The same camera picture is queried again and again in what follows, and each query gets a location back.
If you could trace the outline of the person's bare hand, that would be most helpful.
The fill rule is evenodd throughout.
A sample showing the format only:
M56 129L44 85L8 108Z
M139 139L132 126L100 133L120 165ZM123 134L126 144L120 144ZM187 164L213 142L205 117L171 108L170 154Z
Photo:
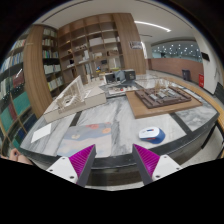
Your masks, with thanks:
M29 165L32 164L32 162L27 157L22 155L16 148L11 150L9 159L12 161L20 162L24 164L29 164Z

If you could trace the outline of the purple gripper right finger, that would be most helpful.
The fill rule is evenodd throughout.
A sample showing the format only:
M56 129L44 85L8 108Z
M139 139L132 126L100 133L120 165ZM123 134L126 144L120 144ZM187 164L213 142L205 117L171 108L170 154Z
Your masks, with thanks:
M168 155L159 156L137 144L133 145L132 155L145 185L182 169L182 167Z

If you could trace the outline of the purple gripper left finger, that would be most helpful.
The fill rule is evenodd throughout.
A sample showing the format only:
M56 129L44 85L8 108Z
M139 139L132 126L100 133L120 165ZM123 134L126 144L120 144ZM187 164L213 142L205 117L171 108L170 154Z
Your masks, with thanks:
M84 187L96 156L96 146L88 146L70 157L62 156L47 171Z

